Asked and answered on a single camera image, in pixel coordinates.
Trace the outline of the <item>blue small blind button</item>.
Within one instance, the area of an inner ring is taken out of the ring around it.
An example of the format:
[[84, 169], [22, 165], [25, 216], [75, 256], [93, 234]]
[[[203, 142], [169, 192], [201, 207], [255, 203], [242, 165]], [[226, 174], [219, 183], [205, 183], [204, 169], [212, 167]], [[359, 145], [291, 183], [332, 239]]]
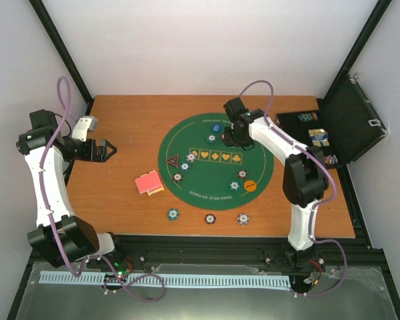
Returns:
[[213, 132], [213, 133], [220, 133], [220, 132], [222, 132], [222, 125], [221, 124], [214, 124], [214, 125], [212, 125], [211, 126], [211, 131]]

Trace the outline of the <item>green 50 chip top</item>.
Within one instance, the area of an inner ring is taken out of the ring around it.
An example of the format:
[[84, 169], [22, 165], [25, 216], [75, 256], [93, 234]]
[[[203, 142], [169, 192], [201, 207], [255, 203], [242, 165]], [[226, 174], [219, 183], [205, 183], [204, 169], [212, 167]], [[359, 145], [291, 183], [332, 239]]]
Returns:
[[217, 140], [217, 138], [216, 138], [215, 135], [208, 135], [207, 136], [207, 142], [208, 143], [214, 143], [214, 142], [216, 142], [216, 140]]

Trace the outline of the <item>orange big blind button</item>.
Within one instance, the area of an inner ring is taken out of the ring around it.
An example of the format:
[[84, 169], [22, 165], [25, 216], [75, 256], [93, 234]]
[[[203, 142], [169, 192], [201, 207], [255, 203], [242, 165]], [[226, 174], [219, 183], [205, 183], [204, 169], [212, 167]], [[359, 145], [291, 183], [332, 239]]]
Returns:
[[254, 192], [257, 189], [257, 183], [253, 180], [246, 180], [243, 186], [246, 192]]

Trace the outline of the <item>red backed card deck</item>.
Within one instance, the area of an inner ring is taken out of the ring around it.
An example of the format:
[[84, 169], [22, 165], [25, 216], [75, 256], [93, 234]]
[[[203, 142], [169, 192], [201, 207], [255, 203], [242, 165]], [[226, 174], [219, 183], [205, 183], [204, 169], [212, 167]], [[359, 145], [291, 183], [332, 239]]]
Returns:
[[140, 177], [137, 177], [135, 179], [135, 184], [136, 184], [137, 190], [140, 194], [144, 194], [147, 192], [147, 189], [148, 189], [147, 175], [148, 175], [148, 173], [146, 173]]

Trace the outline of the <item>triangular all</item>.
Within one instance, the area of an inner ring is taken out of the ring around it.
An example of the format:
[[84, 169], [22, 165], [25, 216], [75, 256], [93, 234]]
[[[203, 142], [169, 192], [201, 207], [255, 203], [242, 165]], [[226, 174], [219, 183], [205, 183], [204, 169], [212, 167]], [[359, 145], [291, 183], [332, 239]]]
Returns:
[[166, 164], [172, 165], [173, 167], [178, 167], [179, 166], [179, 155], [176, 154], [174, 156], [171, 156], [165, 160]]

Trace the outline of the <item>blue white chip stack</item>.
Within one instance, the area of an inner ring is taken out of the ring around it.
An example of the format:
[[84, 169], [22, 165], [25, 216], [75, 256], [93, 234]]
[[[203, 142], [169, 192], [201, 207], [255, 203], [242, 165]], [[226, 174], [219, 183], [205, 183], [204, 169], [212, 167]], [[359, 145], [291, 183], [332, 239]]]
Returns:
[[248, 216], [248, 214], [246, 214], [246, 213], [240, 213], [240, 214], [237, 216], [237, 222], [238, 222], [240, 225], [246, 225], [246, 224], [248, 224], [248, 222], [249, 222], [249, 216]]

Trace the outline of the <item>brown 100 chip stack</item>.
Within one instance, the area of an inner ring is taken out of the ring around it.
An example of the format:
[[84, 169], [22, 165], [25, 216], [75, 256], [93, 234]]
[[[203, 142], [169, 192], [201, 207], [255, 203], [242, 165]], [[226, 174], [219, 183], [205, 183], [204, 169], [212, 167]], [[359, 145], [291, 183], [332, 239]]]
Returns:
[[207, 214], [205, 216], [205, 222], [207, 224], [214, 224], [216, 222], [216, 216], [214, 216], [213, 214]]

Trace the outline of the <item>green blue 50 chip stack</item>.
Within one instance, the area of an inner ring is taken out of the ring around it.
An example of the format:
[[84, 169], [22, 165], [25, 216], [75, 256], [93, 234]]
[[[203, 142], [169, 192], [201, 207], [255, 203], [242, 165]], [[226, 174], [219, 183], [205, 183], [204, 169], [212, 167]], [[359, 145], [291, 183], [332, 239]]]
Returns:
[[177, 209], [172, 208], [172, 209], [168, 210], [168, 212], [167, 212], [168, 220], [175, 221], [178, 219], [178, 217], [179, 217], [179, 211]]

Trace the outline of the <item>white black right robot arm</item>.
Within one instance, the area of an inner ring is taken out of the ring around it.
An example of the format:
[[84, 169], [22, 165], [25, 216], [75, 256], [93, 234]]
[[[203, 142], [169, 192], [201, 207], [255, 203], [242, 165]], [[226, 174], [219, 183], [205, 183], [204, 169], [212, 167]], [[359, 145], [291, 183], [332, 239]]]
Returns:
[[228, 100], [223, 109], [231, 123], [224, 129], [226, 146], [247, 148], [259, 143], [284, 167], [283, 193], [291, 204], [284, 260], [289, 269], [300, 271], [315, 255], [316, 216], [331, 178], [323, 152], [296, 141], [264, 111], [248, 110], [239, 97]]

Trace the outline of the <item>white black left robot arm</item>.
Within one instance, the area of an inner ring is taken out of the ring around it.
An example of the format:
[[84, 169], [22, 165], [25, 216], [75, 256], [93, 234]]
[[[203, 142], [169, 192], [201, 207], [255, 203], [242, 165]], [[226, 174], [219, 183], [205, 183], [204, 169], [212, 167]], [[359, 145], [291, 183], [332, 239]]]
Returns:
[[98, 143], [88, 138], [97, 126], [95, 117], [80, 118], [66, 137], [53, 112], [42, 109], [29, 116], [32, 128], [20, 134], [16, 147], [30, 169], [37, 200], [37, 227], [27, 235], [30, 246], [53, 267], [93, 255], [102, 255], [110, 268], [122, 266], [125, 251], [118, 247], [116, 236], [97, 233], [76, 216], [63, 173], [64, 162], [104, 163], [116, 154], [116, 147], [106, 139]]

